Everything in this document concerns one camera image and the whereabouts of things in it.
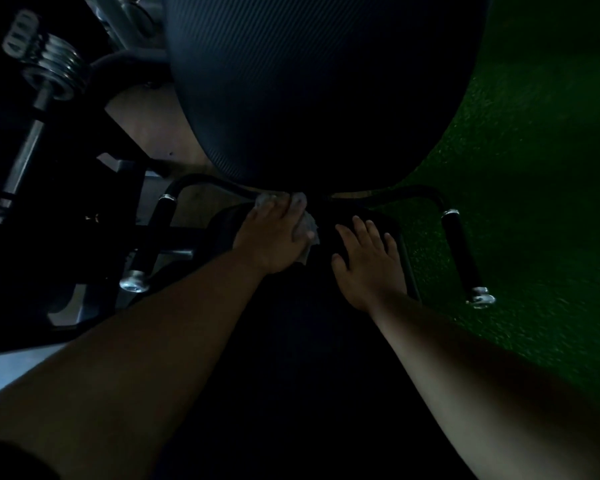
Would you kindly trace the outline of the person's right hand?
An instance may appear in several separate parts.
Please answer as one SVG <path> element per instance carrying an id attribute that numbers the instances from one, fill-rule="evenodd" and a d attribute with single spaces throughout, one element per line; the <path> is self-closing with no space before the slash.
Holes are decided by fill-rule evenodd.
<path id="1" fill-rule="evenodd" d="M 350 274 L 348 286 L 338 288 L 351 306 L 376 320 L 387 314 L 395 300 L 406 298 L 408 288 L 402 265 L 397 267 L 388 258 L 384 234 L 380 234 L 375 223 L 374 225 L 375 255 L 359 251 L 353 225 L 352 228 L 336 225 L 335 229 L 344 245 L 346 257 L 343 259 Z"/>

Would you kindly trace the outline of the black padded machine seat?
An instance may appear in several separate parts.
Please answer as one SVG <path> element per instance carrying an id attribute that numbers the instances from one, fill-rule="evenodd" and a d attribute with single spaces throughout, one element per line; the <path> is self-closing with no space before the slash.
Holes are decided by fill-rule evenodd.
<path id="1" fill-rule="evenodd" d="M 331 257 L 355 205 L 311 203 L 320 243 L 264 279 L 151 480 L 477 480 Z"/>

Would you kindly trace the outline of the person's left forearm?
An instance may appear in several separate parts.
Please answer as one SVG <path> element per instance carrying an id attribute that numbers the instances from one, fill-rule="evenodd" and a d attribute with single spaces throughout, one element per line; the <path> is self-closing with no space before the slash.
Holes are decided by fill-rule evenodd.
<path id="1" fill-rule="evenodd" d="M 0 480 L 145 480 L 273 259 L 235 248 L 0 390 Z"/>

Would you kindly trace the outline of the chrome bar with weight plates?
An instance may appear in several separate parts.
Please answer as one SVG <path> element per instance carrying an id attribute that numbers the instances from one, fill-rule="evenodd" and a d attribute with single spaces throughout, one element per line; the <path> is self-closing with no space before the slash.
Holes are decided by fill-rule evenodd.
<path id="1" fill-rule="evenodd" d="M 6 55 L 23 64 L 24 80 L 36 90 L 33 108 L 45 112 L 51 101 L 68 102 L 88 87 L 90 65 L 64 39 L 41 29 L 40 17 L 29 9 L 17 12 L 2 42 Z M 0 225 L 7 220 L 33 160 L 44 122 L 33 120 L 2 186 Z"/>

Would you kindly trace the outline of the person's right forearm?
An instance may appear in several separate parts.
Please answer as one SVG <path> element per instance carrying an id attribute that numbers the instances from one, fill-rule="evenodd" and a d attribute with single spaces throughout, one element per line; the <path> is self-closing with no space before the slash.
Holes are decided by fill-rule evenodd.
<path id="1" fill-rule="evenodd" d="M 404 294 L 366 308 L 479 480 L 600 480 L 600 407 L 576 387 Z"/>

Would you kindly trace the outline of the grey wiping cloth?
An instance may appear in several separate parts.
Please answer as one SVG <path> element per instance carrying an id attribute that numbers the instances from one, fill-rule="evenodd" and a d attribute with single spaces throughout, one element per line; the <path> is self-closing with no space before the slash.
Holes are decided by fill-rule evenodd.
<path id="1" fill-rule="evenodd" d="M 256 197 L 254 207 L 256 209 L 264 206 L 264 204 L 280 200 L 283 197 L 283 194 L 274 194 L 274 193 L 261 193 Z M 308 199 L 305 193 L 291 193 L 290 194 L 290 205 L 293 207 L 295 204 L 307 204 Z M 319 237 L 319 227 L 315 220 L 315 218 L 306 210 L 299 218 L 293 229 L 293 237 L 294 239 L 298 238 L 298 236 L 302 236 L 306 233 L 311 232 L 313 234 L 313 238 L 311 241 L 307 243 L 303 252 L 296 259 L 296 263 L 302 264 L 306 266 L 308 264 L 310 255 L 312 250 L 320 245 L 320 237 Z"/>

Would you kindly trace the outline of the black padded machine backrest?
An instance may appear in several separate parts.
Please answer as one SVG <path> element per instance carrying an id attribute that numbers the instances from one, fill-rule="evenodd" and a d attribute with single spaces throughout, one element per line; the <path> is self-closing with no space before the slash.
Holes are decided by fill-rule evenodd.
<path id="1" fill-rule="evenodd" d="M 197 141 L 234 183 L 382 189 L 439 143 L 491 0 L 162 0 Z"/>

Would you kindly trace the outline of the person's left hand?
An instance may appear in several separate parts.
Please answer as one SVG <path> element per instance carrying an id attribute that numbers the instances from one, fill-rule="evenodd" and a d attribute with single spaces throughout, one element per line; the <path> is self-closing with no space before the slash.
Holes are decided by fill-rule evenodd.
<path id="1" fill-rule="evenodd" d="M 253 207 L 238 230 L 231 254 L 260 273 L 274 274 L 296 263 L 307 243 L 293 241 L 293 229 L 307 204 L 290 205 L 290 194 Z"/>

